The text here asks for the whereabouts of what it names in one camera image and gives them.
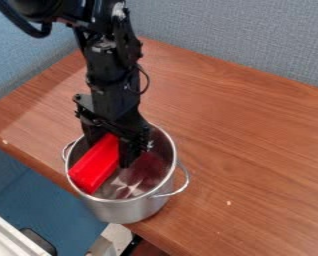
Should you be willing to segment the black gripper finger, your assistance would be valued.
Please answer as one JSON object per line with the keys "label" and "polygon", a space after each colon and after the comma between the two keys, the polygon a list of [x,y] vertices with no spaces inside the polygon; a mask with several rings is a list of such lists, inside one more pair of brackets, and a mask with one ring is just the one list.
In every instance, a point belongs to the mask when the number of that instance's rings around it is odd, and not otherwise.
{"label": "black gripper finger", "polygon": [[128,168],[142,153],[148,151],[148,141],[147,137],[119,140],[119,165],[121,168]]}
{"label": "black gripper finger", "polygon": [[99,121],[88,122],[81,120],[81,129],[89,146],[93,146],[107,133],[107,130]]}

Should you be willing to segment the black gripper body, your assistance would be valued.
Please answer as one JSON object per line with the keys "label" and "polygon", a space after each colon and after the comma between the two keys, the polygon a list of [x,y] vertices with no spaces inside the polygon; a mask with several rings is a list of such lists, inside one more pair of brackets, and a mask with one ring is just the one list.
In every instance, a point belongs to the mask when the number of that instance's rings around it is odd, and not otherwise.
{"label": "black gripper body", "polygon": [[128,36],[121,40],[92,36],[80,37],[79,46],[89,88],[88,94],[73,96],[80,123],[99,121],[119,140],[150,139],[150,124],[139,112],[140,95],[147,91],[140,89],[140,41]]}

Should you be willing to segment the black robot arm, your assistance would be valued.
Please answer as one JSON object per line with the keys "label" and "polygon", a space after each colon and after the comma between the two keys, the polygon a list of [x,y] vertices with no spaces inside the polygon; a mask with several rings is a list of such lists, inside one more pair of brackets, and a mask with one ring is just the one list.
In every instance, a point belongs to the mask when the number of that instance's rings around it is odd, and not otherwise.
{"label": "black robot arm", "polygon": [[0,0],[0,12],[35,38],[60,22],[73,31],[87,63],[87,94],[73,96],[87,143],[107,134],[119,138],[119,166],[125,168],[150,149],[150,124],[139,113],[142,46],[125,0]]}

